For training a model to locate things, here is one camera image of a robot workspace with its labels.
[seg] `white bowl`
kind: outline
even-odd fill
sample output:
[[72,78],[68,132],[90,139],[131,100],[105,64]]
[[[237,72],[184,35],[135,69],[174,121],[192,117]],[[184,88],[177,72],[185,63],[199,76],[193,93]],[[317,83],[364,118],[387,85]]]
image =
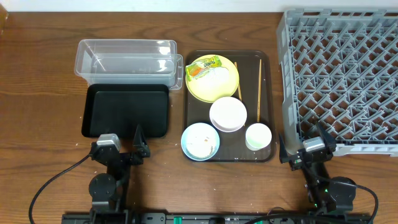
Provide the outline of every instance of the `white bowl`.
[[230,133],[242,128],[248,117],[243,103],[233,97],[222,97],[210,108],[210,121],[220,131]]
[[269,145],[272,139],[272,133],[265,124],[256,123],[248,127],[245,139],[246,147],[250,150],[257,151]]

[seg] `chopsticks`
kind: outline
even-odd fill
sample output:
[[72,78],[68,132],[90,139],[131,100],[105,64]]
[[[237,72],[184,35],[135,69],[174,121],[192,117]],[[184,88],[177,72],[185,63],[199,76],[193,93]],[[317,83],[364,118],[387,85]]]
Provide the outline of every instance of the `chopsticks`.
[[[261,101],[261,65],[262,65],[262,60],[260,59],[260,66],[259,66],[259,89],[257,93],[257,123],[260,123],[260,101]],[[240,84],[240,79],[238,83],[238,94],[239,94],[239,100],[242,101],[242,93],[241,93],[241,84]]]
[[260,122],[260,99],[261,99],[261,59],[260,59],[260,66],[259,66],[259,90],[258,90],[258,97],[257,97],[257,123]]

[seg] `plastic dish rack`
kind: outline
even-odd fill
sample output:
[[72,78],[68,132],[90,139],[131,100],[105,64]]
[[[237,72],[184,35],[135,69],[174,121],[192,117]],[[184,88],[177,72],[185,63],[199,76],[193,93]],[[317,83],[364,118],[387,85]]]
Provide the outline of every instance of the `plastic dish rack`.
[[289,10],[277,37],[290,153],[318,121],[335,156],[398,156],[398,11]]

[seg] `wooden chopstick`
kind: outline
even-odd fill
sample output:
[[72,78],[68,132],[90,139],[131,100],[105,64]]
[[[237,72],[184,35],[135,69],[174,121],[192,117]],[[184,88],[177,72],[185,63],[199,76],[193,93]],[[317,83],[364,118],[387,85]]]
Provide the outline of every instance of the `wooden chopstick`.
[[239,83],[238,83],[238,94],[239,94],[239,100],[242,102],[242,93],[241,93],[241,79],[239,78]]
[[260,67],[259,67],[259,91],[257,97],[257,122],[260,122],[260,99],[261,99],[261,59],[260,59]]

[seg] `light blue bowl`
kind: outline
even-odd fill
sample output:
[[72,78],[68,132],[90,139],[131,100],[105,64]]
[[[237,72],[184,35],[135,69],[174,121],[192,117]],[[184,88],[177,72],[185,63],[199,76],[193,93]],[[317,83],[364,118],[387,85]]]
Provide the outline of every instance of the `light blue bowl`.
[[[192,155],[192,154],[190,154],[188,152],[188,150],[187,150],[187,136],[190,135],[190,134],[196,134],[196,133],[208,133],[209,136],[212,135],[215,138],[215,140],[216,140],[215,149],[213,150],[213,152],[208,157],[198,158],[198,157],[195,157],[194,155]],[[205,161],[207,159],[212,158],[217,153],[218,148],[220,147],[220,137],[218,136],[218,133],[217,133],[216,129],[214,129],[209,124],[196,123],[196,124],[193,124],[193,125],[187,127],[186,130],[184,131],[184,133],[182,134],[181,147],[182,147],[182,151],[190,159],[193,159],[194,161]]]

